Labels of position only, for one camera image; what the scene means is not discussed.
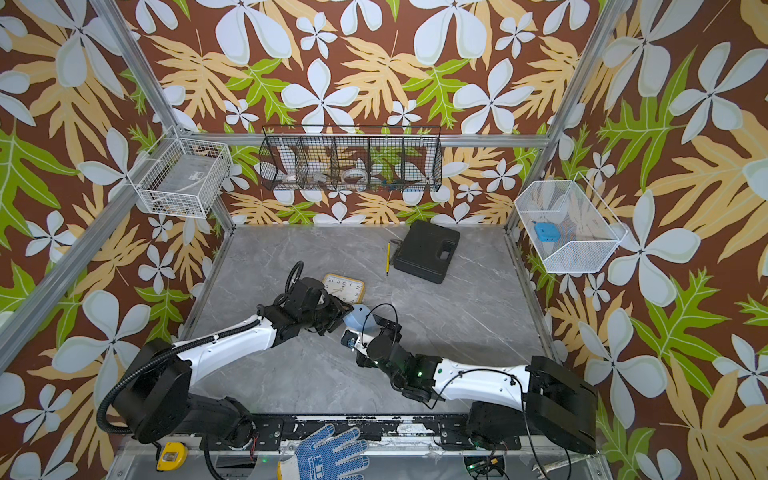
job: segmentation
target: item in basket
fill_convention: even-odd
[[[536,236],[542,242],[556,242],[560,240],[560,230],[554,223],[536,223],[534,226]]]
[[[157,187],[157,191],[197,196],[215,162],[215,158],[182,155]]]

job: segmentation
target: blue and white glove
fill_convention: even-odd
[[[293,457],[278,464],[278,480],[363,480],[353,475],[369,464],[368,457],[360,455],[368,442],[356,442],[359,437],[357,428],[334,437],[333,425],[325,425],[301,442]]]

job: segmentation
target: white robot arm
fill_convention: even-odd
[[[257,319],[260,320],[259,323],[245,332],[236,333],[235,335],[227,336],[222,339],[217,338],[207,345],[196,346],[192,349],[178,353],[178,357],[189,362],[190,367],[192,368],[190,386],[194,385],[197,380],[202,379],[209,373],[220,369],[228,363],[232,363],[251,353],[271,348],[275,343],[277,330],[272,326],[272,322],[258,315],[251,315],[243,322],[219,330],[213,335],[215,337],[231,328],[247,325]],[[176,342],[173,346],[182,346],[190,342],[193,342],[193,340]]]
[[[190,394],[189,387],[236,359],[286,342],[303,329],[311,327],[323,335],[349,320],[355,307],[329,295],[318,280],[299,280],[300,272],[297,264],[285,293],[229,329],[174,345],[161,339],[147,343],[99,405],[98,426],[110,433],[132,434],[143,443],[174,432],[201,433],[226,445],[243,445],[257,414],[230,397]],[[365,329],[364,322],[360,330],[348,327],[341,343],[356,352],[359,366],[384,372],[391,387],[406,398],[427,406],[439,400],[469,399],[523,411],[554,443],[576,452],[594,451],[596,392],[574,373],[538,356],[530,366],[495,367],[411,354],[399,344],[402,326],[380,316],[371,318],[375,328]],[[107,420],[110,405],[127,427]]]

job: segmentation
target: clock face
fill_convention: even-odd
[[[347,303],[362,302],[362,295],[366,291],[366,285],[360,280],[354,280],[345,276],[329,273],[323,279],[326,291],[333,296],[338,296]]]

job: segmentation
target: tape measure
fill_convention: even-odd
[[[157,459],[157,470],[159,472],[176,470],[184,464],[185,460],[187,460],[188,453],[189,450],[183,443],[166,443],[163,447],[163,451],[160,453],[160,458]]]

